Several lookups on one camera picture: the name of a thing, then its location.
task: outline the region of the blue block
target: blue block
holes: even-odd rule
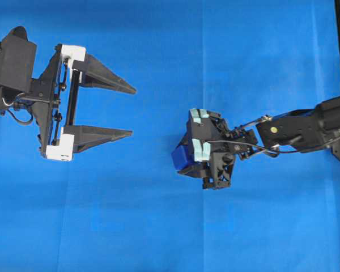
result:
[[[178,146],[171,153],[174,167],[177,171],[184,169],[185,167],[194,164],[194,160],[189,156],[188,146]]]

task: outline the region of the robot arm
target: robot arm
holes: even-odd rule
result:
[[[255,125],[264,146],[252,129]],[[232,170],[240,160],[259,154],[276,158],[279,154],[312,152],[332,148],[340,160],[340,97],[327,100],[315,109],[299,109],[275,117],[262,116],[230,130],[220,114],[191,109],[187,132],[172,153],[178,173],[202,178],[203,189],[223,189],[231,185]],[[281,151],[280,146],[293,151]]]

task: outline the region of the wire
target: wire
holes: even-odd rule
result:
[[[242,143],[242,142],[237,142],[237,141],[218,140],[218,141],[207,141],[207,142],[208,143],[234,143],[234,144],[237,144],[237,145],[253,146],[253,147],[256,147],[258,149],[265,150],[265,151],[272,152],[272,153],[276,153],[276,154],[291,154],[291,153],[298,153],[298,152],[302,152],[302,151],[310,150],[310,149],[323,148],[323,147],[328,146],[328,145],[330,145],[330,144],[332,144],[332,143],[334,143],[338,140],[340,140],[340,136],[336,137],[335,139],[330,140],[330,141],[328,141],[324,144],[321,144],[319,146],[313,146],[313,147],[308,147],[308,148],[304,148],[304,149],[300,149],[300,150],[292,150],[292,151],[273,150],[271,148],[267,148],[267,147],[264,147],[264,146],[258,146],[256,144],[252,144],[252,143]]]
[[[30,125],[30,124],[32,123],[32,121],[33,121],[33,114],[32,114],[30,111],[28,111],[28,113],[30,113],[31,117],[30,117],[30,119],[29,119],[28,121],[19,120],[19,119],[17,119],[17,117],[12,113],[11,110],[7,109],[7,111],[8,111],[9,114],[14,118],[14,120],[15,120],[16,122],[18,122],[19,124],[21,124],[21,125],[23,125],[23,126]]]
[[[256,144],[252,144],[252,143],[242,143],[242,142],[237,142],[237,141],[217,140],[217,141],[207,141],[207,142],[208,143],[234,143],[236,145],[253,146],[253,147],[256,147],[256,148],[261,149],[261,150],[265,150],[265,151],[272,152],[272,153],[278,153],[278,154],[289,154],[289,153],[299,152],[298,150],[279,151],[279,150],[274,150],[274,149],[267,148],[267,147],[264,147],[264,146],[258,146]]]
[[[25,96],[25,92],[22,92],[22,93],[18,94],[18,95],[14,98],[14,100],[12,101],[11,104],[6,103],[5,98],[2,97],[2,102],[4,103],[5,106],[10,107],[10,106],[14,105],[14,103],[17,101],[17,99],[19,99],[20,97],[23,97],[23,96]]]

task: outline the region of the parallel jaw gripper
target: parallel jaw gripper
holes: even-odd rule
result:
[[[0,113],[10,108],[26,109],[39,126],[40,153],[47,159],[71,161],[74,153],[131,136],[128,130],[74,125],[79,87],[132,95],[136,90],[87,54],[84,47],[58,44],[55,50],[39,79],[33,79],[36,45],[28,41],[26,30],[14,28],[0,42]],[[65,125],[60,127],[60,96],[68,74],[69,101]]]

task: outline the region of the black cable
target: black cable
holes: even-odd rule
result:
[[[23,125],[23,126],[30,125],[30,124],[32,123],[32,121],[33,121],[33,114],[32,114],[30,111],[28,111],[28,113],[30,113],[31,117],[30,117],[30,119],[29,119],[28,121],[19,120],[19,119],[17,119],[17,118],[15,117],[15,115],[12,113],[11,110],[7,109],[7,111],[8,111],[9,114],[14,118],[14,120],[15,120],[16,122],[18,122],[19,124],[21,124],[21,125]]]
[[[264,146],[258,146],[256,144],[252,144],[252,143],[242,143],[242,142],[237,142],[237,141],[227,141],[227,140],[218,140],[218,141],[207,141],[208,143],[234,143],[236,145],[246,145],[246,146],[253,146],[256,147],[258,149],[261,150],[266,150],[268,152],[272,152],[272,153],[276,153],[276,154],[291,154],[291,153],[298,153],[298,152],[302,152],[304,150],[310,150],[310,149],[318,149],[318,148],[323,148],[325,146],[328,146],[336,141],[340,140],[340,136],[336,137],[333,140],[330,140],[324,144],[321,144],[319,146],[313,146],[313,147],[308,147],[308,148],[304,148],[304,149],[300,149],[300,150],[292,150],[292,151],[280,151],[280,150],[273,150],[271,148],[267,148]]]

